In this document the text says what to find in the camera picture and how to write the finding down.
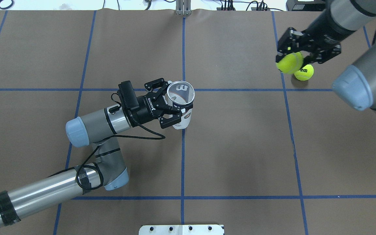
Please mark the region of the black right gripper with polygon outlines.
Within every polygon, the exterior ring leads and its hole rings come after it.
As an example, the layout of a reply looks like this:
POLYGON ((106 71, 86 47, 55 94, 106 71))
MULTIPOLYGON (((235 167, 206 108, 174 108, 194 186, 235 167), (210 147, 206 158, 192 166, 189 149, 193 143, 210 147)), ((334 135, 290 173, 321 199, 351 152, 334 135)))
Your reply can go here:
POLYGON ((291 53, 308 52, 301 67, 309 64, 323 64, 340 55, 343 41, 343 27, 334 20, 315 20, 303 32, 289 27, 277 41, 275 62, 280 62, 291 53))

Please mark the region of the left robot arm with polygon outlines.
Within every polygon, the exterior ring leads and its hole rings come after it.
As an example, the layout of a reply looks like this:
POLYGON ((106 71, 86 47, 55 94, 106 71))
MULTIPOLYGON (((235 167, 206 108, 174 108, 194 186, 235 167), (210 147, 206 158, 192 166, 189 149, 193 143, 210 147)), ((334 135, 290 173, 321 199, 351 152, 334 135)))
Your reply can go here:
MULTIPOLYGON (((0 192, 12 190, 80 164, 91 147, 73 147, 65 123, 75 115, 111 104, 117 82, 91 89, 80 78, 0 78, 0 192)), ((137 234, 144 224, 181 224, 184 132, 145 126, 165 140, 119 138, 130 182, 67 200, 12 226, 0 235, 137 234)))

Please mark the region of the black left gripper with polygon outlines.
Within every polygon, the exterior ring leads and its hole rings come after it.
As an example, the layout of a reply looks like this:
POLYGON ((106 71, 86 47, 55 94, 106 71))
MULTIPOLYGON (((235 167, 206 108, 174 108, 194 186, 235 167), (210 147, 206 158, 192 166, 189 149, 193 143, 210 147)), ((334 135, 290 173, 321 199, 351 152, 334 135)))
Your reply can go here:
MULTIPOLYGON (((158 98, 165 95, 169 82, 163 78, 159 78, 144 84, 148 93, 153 93, 153 98, 158 98)), ((176 125, 181 122, 182 111, 180 107, 159 105, 156 108, 156 103, 151 98, 144 96, 133 97, 133 125, 145 124, 154 119, 159 118, 159 123, 162 129, 176 125)))

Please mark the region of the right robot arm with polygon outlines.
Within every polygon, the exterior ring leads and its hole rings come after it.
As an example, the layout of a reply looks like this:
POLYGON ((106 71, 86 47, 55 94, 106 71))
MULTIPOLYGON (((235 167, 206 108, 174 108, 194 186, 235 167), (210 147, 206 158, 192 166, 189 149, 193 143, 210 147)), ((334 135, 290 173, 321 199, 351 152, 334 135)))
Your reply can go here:
MULTIPOLYGON (((328 0, 304 30, 287 28, 276 41, 276 67, 293 74, 343 51, 342 42, 376 18, 376 0, 328 0)), ((334 79, 331 89, 349 107, 376 115, 376 40, 334 79)))

